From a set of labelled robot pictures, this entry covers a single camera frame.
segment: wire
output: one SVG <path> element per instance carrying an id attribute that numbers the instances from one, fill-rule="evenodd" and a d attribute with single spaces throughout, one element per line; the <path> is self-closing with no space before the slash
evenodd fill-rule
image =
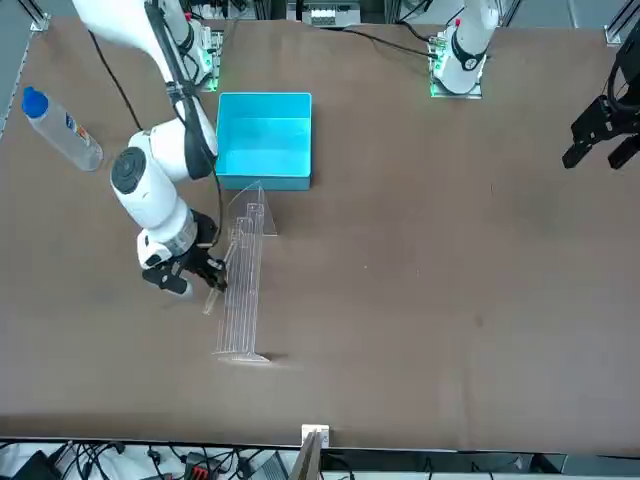
<path id="1" fill-rule="evenodd" d="M 64 480 L 67 477 L 67 475 L 69 474 L 69 471 L 71 470 L 71 468 L 76 464 L 76 461 L 78 460 L 78 457 L 80 455 L 83 455 L 83 454 L 79 455 L 78 451 L 76 451 L 76 450 L 73 450 L 73 451 L 76 452 L 76 456 L 74 457 L 73 460 L 71 460 L 71 463 L 69 465 L 67 465 L 67 468 L 62 473 L 62 476 L 60 477 L 60 480 Z"/>
<path id="2" fill-rule="evenodd" d="M 169 29 L 169 25 L 167 24 L 167 20 L 164 18 L 164 16 L 162 15 L 161 11 L 158 12 L 158 14 L 161 16 L 162 22 L 165 25 L 165 29 L 162 33 L 164 34 L 164 38 L 163 39 L 159 39 L 160 41 L 160 49 L 163 51 L 163 53 L 165 53 L 165 57 L 166 52 L 165 50 L 172 48 L 170 46 L 171 42 L 173 42 L 175 44 L 175 39 L 173 38 L 173 35 L 171 34 L 171 30 Z M 177 81 L 185 81 L 181 73 L 181 68 L 178 65 L 179 63 L 179 59 L 175 59 L 173 61 L 173 63 L 175 63 L 175 65 L 173 65 L 172 68 L 172 63 L 170 61 L 168 61 L 169 64 L 169 69 L 172 70 L 172 74 L 175 76 L 176 73 L 177 78 L 175 80 Z M 185 133 L 187 131 L 190 130 L 190 128 L 187 126 L 187 122 L 184 118 L 182 118 L 180 116 L 180 114 L 178 113 L 178 109 L 175 105 L 174 102 L 171 102 L 171 106 L 173 107 L 173 111 L 175 112 L 176 116 L 178 117 L 178 119 L 180 120 L 180 122 L 182 123 L 182 125 L 184 126 L 184 130 Z M 198 123 L 198 131 L 197 132 L 192 132 L 195 134 L 196 139 L 198 140 L 198 142 L 200 143 L 200 150 L 202 151 L 202 153 L 204 154 L 204 156 L 207 158 L 207 161 L 209 162 L 209 165 L 211 166 L 211 173 L 213 174 L 213 178 L 215 179 L 216 182 L 216 190 L 218 192 L 218 229 L 216 230 L 216 232 L 213 234 L 213 240 L 211 241 L 211 243 L 199 243 L 198 246 L 200 248 L 213 248 L 215 247 L 218 242 L 220 241 L 220 235 L 222 233 L 222 225 L 223 225 L 223 221 L 224 221 L 224 208 L 222 207 L 222 188 L 220 186 L 220 179 L 218 178 L 218 174 L 216 173 L 216 159 L 217 157 L 213 155 L 213 152 L 211 151 L 211 149 L 209 148 L 209 145 L 207 144 L 206 139 L 204 138 L 204 130 L 202 129 L 202 125 L 200 124 L 200 120 L 197 117 L 198 113 L 196 110 L 196 118 L 198 119 L 197 123 Z"/>
<path id="3" fill-rule="evenodd" d="M 356 476 L 353 474 L 353 469 L 351 468 L 351 465 L 349 465 L 347 463 L 346 460 L 344 460 L 343 458 L 340 458 L 340 457 L 336 457 L 335 455 L 331 455 L 330 453 L 327 453 L 327 456 L 330 459 L 332 459 L 332 460 L 338 462 L 339 464 L 343 465 L 347 469 L 347 471 L 349 472 L 349 476 L 348 477 L 344 477 L 344 478 L 349 478 L 349 480 L 355 480 Z"/>
<path id="4" fill-rule="evenodd" d="M 198 75 L 200 74 L 200 66 L 198 65 L 198 62 L 196 62 L 195 59 L 188 53 L 185 53 L 184 56 L 187 57 L 189 60 L 191 60 L 191 63 L 193 63 L 196 66 L 196 73 L 194 73 L 193 77 L 191 78 L 191 81 L 195 83 L 196 79 L 198 78 Z"/>
<path id="5" fill-rule="evenodd" d="M 409 18 L 413 12 L 415 12 L 416 10 L 418 10 L 420 7 L 422 7 L 423 5 L 425 5 L 426 3 L 428 3 L 429 5 L 427 5 L 427 7 L 424 9 L 425 12 L 427 11 L 427 8 L 429 8 L 431 6 L 431 4 L 433 3 L 433 0 L 422 0 L 421 2 L 418 2 L 418 4 L 413 7 L 413 9 L 411 9 L 409 11 L 409 13 L 407 13 L 404 17 L 402 17 L 400 20 L 398 20 L 396 23 L 402 23 L 404 22 L 407 18 Z"/>
<path id="6" fill-rule="evenodd" d="M 342 31 L 343 32 L 347 32 L 347 33 L 353 33 L 354 35 L 360 35 L 361 37 L 368 38 L 369 40 L 373 40 L 374 42 L 379 42 L 379 43 L 382 43 L 384 45 L 388 45 L 389 47 L 397 48 L 398 50 L 402 50 L 403 52 L 414 53 L 416 55 L 422 55 L 424 57 L 433 58 L 434 60 L 437 60 L 437 58 L 438 58 L 438 56 L 435 53 L 422 52 L 420 50 L 415 50 L 413 48 L 403 47 L 402 45 L 390 42 L 388 40 L 385 40 L 385 39 L 380 38 L 380 37 L 376 37 L 374 35 L 369 35 L 368 33 L 359 32 L 357 30 L 347 30 L 347 29 L 344 29 Z"/>
<path id="7" fill-rule="evenodd" d="M 620 88 L 619 88 L 619 89 L 618 89 L 618 91 L 616 92 L 616 100 L 618 99 L 618 97 L 620 97 L 620 92 L 622 91 L 622 89 L 623 89 L 624 87 L 626 87 L 627 85 L 628 85 L 628 83 L 627 83 L 627 82 L 624 82 L 624 83 L 620 86 Z"/>
<path id="8" fill-rule="evenodd" d="M 451 17 L 449 20 L 447 20 L 447 23 L 445 23 L 445 26 L 449 26 L 449 24 L 451 22 L 453 22 L 453 19 L 456 18 L 458 15 L 460 15 L 462 13 L 462 10 L 464 10 L 464 7 L 462 7 L 460 10 L 458 10 L 456 13 L 454 13 L 453 17 Z"/>
<path id="9" fill-rule="evenodd" d="M 414 37 L 416 37 L 419 40 L 422 40 L 423 42 L 429 42 L 433 37 L 431 35 L 428 36 L 422 36 L 420 35 L 415 28 L 413 28 L 412 25 L 410 25 L 409 23 L 405 22 L 404 20 L 402 21 L 398 21 L 398 25 L 404 25 L 405 27 L 407 27 L 409 29 L 409 31 L 411 32 L 411 35 L 413 35 Z"/>
<path id="10" fill-rule="evenodd" d="M 88 30 L 88 32 L 89 32 L 89 36 L 91 37 L 91 41 L 93 42 L 93 46 L 96 48 L 98 57 L 100 57 L 100 61 L 102 62 L 102 65 L 104 65 L 104 68 L 107 70 L 107 73 L 111 76 L 111 80 L 113 80 L 113 83 L 116 85 L 116 88 L 120 92 L 120 96 L 122 97 L 122 100 L 124 100 L 124 103 L 127 105 L 127 108 L 129 109 L 131 118 L 133 118 L 133 123 L 136 124 L 136 127 L 138 128 L 138 130 L 144 130 L 142 128 L 142 125 L 140 124 L 140 121 L 138 120 L 136 112 L 133 111 L 133 107 L 131 106 L 131 102 L 129 102 L 129 98 L 127 98 L 127 94 L 124 93 L 124 90 L 122 89 L 122 85 L 120 85 L 120 82 L 118 81 L 116 76 L 113 74 L 113 71 L 111 71 L 111 67 L 107 63 L 107 60 L 104 58 L 104 55 L 102 54 L 102 49 L 98 44 L 98 40 L 96 39 L 96 36 L 93 34 L 92 31 Z"/>
<path id="11" fill-rule="evenodd" d="M 189 127 L 187 127 L 187 123 L 185 122 L 184 118 L 180 116 L 180 112 L 178 112 L 178 108 L 176 107 L 175 103 L 172 103 L 171 106 L 173 107 L 173 111 L 176 114 L 176 117 L 178 117 L 178 119 L 184 126 L 185 131 L 187 131 Z M 211 241 L 211 243 L 198 244 L 198 246 L 201 248 L 213 248 L 218 244 L 218 242 L 220 241 L 220 234 L 222 233 L 222 224 L 224 222 L 224 208 L 222 207 L 222 187 L 220 185 L 220 179 L 218 178 L 218 174 L 216 173 L 216 165 L 214 162 L 210 162 L 210 163 L 211 163 L 211 173 L 213 174 L 213 179 L 216 182 L 216 191 L 218 192 L 218 230 L 216 230 L 216 233 L 214 234 L 213 240 Z"/>
<path id="12" fill-rule="evenodd" d="M 204 454 L 204 459 L 207 462 L 207 478 L 209 477 L 209 475 L 211 475 L 211 465 L 209 464 L 209 457 L 207 456 L 207 450 L 202 447 L 202 453 Z"/>
<path id="13" fill-rule="evenodd" d="M 76 470 L 78 470 L 78 476 L 80 477 L 80 480 L 86 480 L 85 476 L 82 474 L 82 470 L 80 470 L 80 447 L 78 447 L 76 450 L 75 463 L 76 463 Z"/>
<path id="14" fill-rule="evenodd" d="M 102 455 L 102 453 L 105 452 L 105 450 L 110 448 L 110 445 L 106 445 L 102 450 L 98 451 L 99 445 L 95 445 L 94 447 L 90 447 L 93 449 L 92 452 L 87 453 L 87 455 L 89 455 L 89 458 L 91 458 L 91 464 L 94 464 L 98 467 L 98 470 L 100 471 L 100 475 L 102 476 L 103 480 L 110 480 L 109 476 L 104 473 L 104 470 L 102 469 L 102 465 L 100 465 L 100 459 L 98 458 L 100 455 Z M 87 447 L 83 446 L 83 449 L 85 452 L 87 452 Z"/>
<path id="15" fill-rule="evenodd" d="M 614 111 L 621 111 L 627 113 L 637 113 L 640 112 L 640 105 L 627 105 L 624 103 L 620 103 L 618 99 L 613 94 L 613 87 L 616 83 L 616 76 L 618 75 L 618 69 L 620 68 L 620 63 L 616 58 L 613 62 L 613 66 L 611 67 L 611 72 L 609 73 L 609 79 L 607 80 L 607 98 L 609 103 L 611 104 L 611 108 Z"/>
<path id="16" fill-rule="evenodd" d="M 154 462 L 153 458 L 151 459 L 151 463 L 153 463 L 153 466 L 156 469 L 156 473 L 158 474 L 158 478 L 159 479 L 163 479 L 164 478 L 164 473 L 162 473 L 160 471 L 160 468 L 158 467 L 158 464 L 156 462 Z"/>
<path id="17" fill-rule="evenodd" d="M 247 465 L 251 466 L 251 460 L 253 460 L 254 458 L 256 458 L 258 455 L 260 455 L 262 452 L 264 452 L 263 449 L 259 449 L 257 452 L 255 452 L 253 455 L 249 455 L 247 458 L 242 458 L 240 457 L 240 454 L 238 454 L 238 466 L 236 467 L 236 471 L 234 472 L 233 475 L 231 475 L 229 477 L 228 480 L 233 480 L 234 478 L 238 477 L 242 480 L 249 480 L 249 478 L 251 478 L 251 476 L 253 475 L 253 472 L 251 475 L 249 475 L 247 478 L 241 477 L 240 476 L 240 460 L 242 459 Z"/>
<path id="18" fill-rule="evenodd" d="M 169 445 L 169 448 L 171 449 L 171 453 L 173 453 L 181 463 L 187 463 L 187 459 L 184 457 L 184 455 L 179 455 L 173 445 Z"/>

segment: metal frame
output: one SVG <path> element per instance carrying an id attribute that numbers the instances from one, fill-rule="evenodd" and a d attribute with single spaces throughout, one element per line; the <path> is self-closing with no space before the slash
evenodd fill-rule
<path id="1" fill-rule="evenodd" d="M 622 8 L 614 15 L 608 25 L 604 27 L 604 36 L 607 45 L 617 46 L 622 44 L 620 32 L 640 12 L 640 0 L 627 0 Z"/>
<path id="2" fill-rule="evenodd" d="M 32 32 L 44 32 L 49 28 L 49 19 L 51 15 L 45 13 L 38 5 L 36 0 L 17 0 L 22 9 L 27 12 L 33 22 L 31 23 Z"/>
<path id="3" fill-rule="evenodd" d="M 511 2 L 511 6 L 502 17 L 502 22 L 500 23 L 501 27 L 508 27 L 509 25 L 511 25 L 513 17 L 518 12 L 521 4 L 522 0 L 513 0 L 513 2 Z"/>
<path id="4" fill-rule="evenodd" d="M 322 433 L 317 430 L 309 433 L 300 448 L 289 480 L 318 480 L 321 449 Z"/>

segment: plastic bin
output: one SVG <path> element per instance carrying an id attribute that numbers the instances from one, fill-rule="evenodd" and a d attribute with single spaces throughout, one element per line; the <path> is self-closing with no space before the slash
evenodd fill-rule
<path id="1" fill-rule="evenodd" d="M 308 190 L 311 94 L 222 93 L 216 172 L 227 190 Z"/>

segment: brown table surface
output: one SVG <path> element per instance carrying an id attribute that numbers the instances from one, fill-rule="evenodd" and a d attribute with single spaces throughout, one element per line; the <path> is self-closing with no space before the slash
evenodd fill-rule
<path id="1" fill-rule="evenodd" d="M 223 91 L 313 94 L 313 184 L 270 193 L 257 349 L 140 278 L 109 185 L 135 128 L 77 19 L 22 77 L 109 163 L 76 171 L 16 105 L 0 144 L 0 431 L 336 446 L 621 453 L 640 441 L 640 164 L 574 171 L 569 126 L 614 51 L 601 32 L 500 30 L 482 101 L 431 99 L 424 58 L 292 22 L 229 25 Z M 371 32 L 420 48 L 402 27 Z M 144 126 L 155 65 L 102 42 Z M 203 96 L 215 118 L 217 95 Z M 179 187 L 215 215 L 210 179 Z"/>

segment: water bottle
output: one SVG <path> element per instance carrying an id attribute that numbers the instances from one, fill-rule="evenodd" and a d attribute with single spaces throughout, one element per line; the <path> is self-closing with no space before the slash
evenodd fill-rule
<path id="1" fill-rule="evenodd" d="M 28 86 L 24 89 L 22 111 L 33 128 L 80 170 L 92 171 L 100 166 L 100 145 L 47 95 Z"/>

